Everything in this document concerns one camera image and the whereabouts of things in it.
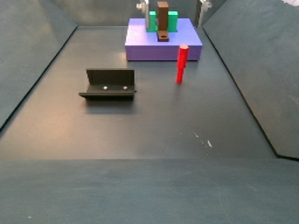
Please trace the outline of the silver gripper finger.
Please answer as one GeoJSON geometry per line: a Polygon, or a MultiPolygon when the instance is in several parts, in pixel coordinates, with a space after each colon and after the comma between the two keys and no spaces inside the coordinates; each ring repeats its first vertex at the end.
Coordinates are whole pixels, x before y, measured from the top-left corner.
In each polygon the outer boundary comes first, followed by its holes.
{"type": "Polygon", "coordinates": [[[211,0],[199,0],[200,10],[199,10],[199,22],[197,26],[201,26],[204,12],[212,7],[211,0]]]}
{"type": "Polygon", "coordinates": [[[149,28],[149,0],[138,0],[136,8],[144,13],[144,26],[149,28]]]}

